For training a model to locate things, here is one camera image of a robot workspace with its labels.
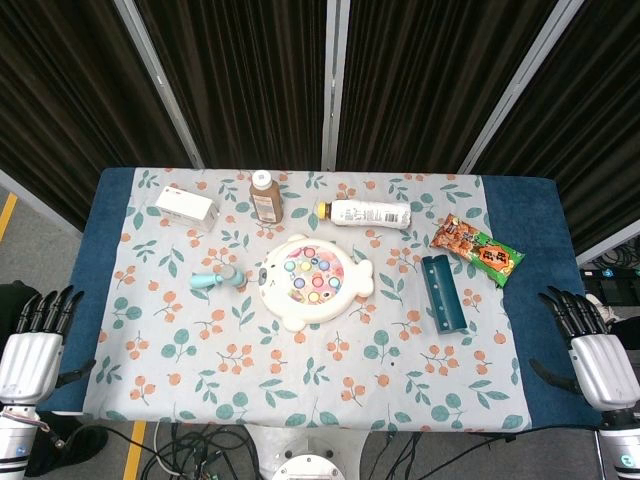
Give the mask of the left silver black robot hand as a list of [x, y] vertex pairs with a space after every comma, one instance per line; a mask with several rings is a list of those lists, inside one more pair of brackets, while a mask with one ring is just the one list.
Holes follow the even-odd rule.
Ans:
[[71, 285], [31, 295], [17, 310], [1, 357], [1, 403], [36, 406], [54, 390], [87, 376], [96, 364], [62, 373], [60, 366], [77, 307], [84, 297]]

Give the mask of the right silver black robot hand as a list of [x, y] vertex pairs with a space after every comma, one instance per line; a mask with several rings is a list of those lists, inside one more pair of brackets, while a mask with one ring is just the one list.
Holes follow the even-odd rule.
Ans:
[[534, 372], [545, 383], [582, 396], [601, 413], [633, 409], [639, 402], [639, 381], [623, 343], [605, 321], [604, 305], [592, 295], [553, 286], [548, 290], [538, 297], [553, 316], [575, 377], [561, 377], [530, 359]]

